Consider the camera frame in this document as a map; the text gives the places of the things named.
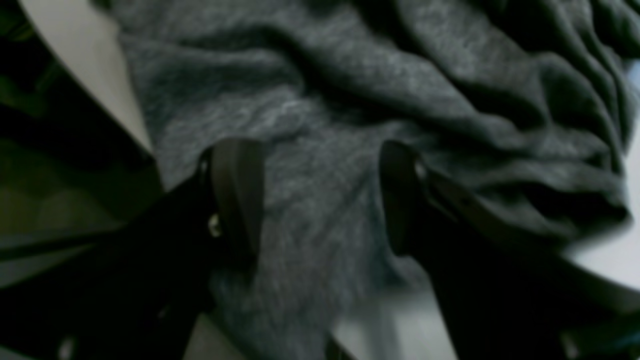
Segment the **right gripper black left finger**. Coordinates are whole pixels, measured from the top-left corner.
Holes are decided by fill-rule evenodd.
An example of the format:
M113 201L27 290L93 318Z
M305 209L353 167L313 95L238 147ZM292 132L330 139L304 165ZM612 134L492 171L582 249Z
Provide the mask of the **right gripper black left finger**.
M1 346L34 360L180 360L215 305L211 273L254 268L264 202L263 144L227 137L121 227L2 238L3 264L80 252L1 286Z

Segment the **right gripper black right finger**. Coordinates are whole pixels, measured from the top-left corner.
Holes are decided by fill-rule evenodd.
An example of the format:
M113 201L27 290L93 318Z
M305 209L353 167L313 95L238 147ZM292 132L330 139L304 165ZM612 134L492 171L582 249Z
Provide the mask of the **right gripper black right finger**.
M639 292L561 258L397 141L378 157L387 238L427 272L460 360L637 360Z

